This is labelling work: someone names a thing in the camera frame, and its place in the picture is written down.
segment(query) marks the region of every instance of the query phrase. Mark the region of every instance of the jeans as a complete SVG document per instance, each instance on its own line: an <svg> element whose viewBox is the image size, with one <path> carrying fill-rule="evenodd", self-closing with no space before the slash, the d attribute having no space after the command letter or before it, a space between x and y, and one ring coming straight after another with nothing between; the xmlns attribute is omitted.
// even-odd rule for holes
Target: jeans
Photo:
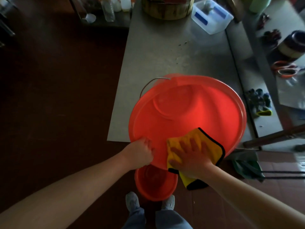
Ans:
<svg viewBox="0 0 305 229"><path fill-rule="evenodd" d="M130 212L122 229L144 229L146 218L144 209L139 207ZM173 210L156 211L157 229L193 229L191 225Z"/></svg>

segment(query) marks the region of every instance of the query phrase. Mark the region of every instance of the blue label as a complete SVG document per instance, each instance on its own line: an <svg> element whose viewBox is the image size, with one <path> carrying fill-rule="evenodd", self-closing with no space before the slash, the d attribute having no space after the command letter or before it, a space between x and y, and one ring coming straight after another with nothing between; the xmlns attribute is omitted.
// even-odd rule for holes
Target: blue label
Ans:
<svg viewBox="0 0 305 229"><path fill-rule="evenodd" d="M217 7L214 7L213 10L219 15L221 16L223 19L226 18L226 14L224 14L222 11L220 11Z"/></svg>
<svg viewBox="0 0 305 229"><path fill-rule="evenodd" d="M205 20L200 14L198 14L197 12L195 13L195 17L198 18L203 24L207 25L208 21Z"/></svg>

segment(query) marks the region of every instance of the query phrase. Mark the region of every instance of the red bucket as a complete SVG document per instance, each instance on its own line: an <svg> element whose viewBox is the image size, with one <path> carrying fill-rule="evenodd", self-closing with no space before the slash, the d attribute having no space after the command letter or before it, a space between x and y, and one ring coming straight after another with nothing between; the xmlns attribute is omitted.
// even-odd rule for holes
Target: red bucket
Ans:
<svg viewBox="0 0 305 229"><path fill-rule="evenodd" d="M166 139L201 127L223 145L226 156L246 128L246 109L237 93L207 76L169 74L136 103L129 119L129 138L147 137L155 148L152 165L167 170Z"/></svg>
<svg viewBox="0 0 305 229"><path fill-rule="evenodd" d="M178 175L146 165L135 171L135 184L139 192L148 200L162 201L175 191Z"/></svg>

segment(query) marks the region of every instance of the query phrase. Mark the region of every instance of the plastic bin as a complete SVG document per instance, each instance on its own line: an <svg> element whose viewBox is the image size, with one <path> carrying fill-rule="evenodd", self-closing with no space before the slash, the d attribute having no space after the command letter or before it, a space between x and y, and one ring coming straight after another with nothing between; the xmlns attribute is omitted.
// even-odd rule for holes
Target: plastic bin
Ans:
<svg viewBox="0 0 305 229"><path fill-rule="evenodd" d="M192 19L208 34L225 30L233 18L233 15L213 0L202 0L193 5Z"/></svg>

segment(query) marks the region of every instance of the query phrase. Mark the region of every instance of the person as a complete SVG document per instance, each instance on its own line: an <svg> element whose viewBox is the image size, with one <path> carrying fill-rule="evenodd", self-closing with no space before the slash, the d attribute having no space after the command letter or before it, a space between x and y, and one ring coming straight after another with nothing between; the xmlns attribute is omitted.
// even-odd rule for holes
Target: person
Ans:
<svg viewBox="0 0 305 229"><path fill-rule="evenodd" d="M305 228L305 215L213 165L205 143L202 143L202 150L193 139L190 143L191 147L180 143L183 151L171 148L182 160L182 163L170 161L174 168L207 183L254 227ZM130 143L110 159L65 177L2 212L0 228L67 228L125 173L149 164L153 154L148 139ZM123 228L144 228L144 210L135 193L126 195L126 206L130 215ZM174 197L171 196L156 212L156 227L190 229L173 209Z"/></svg>

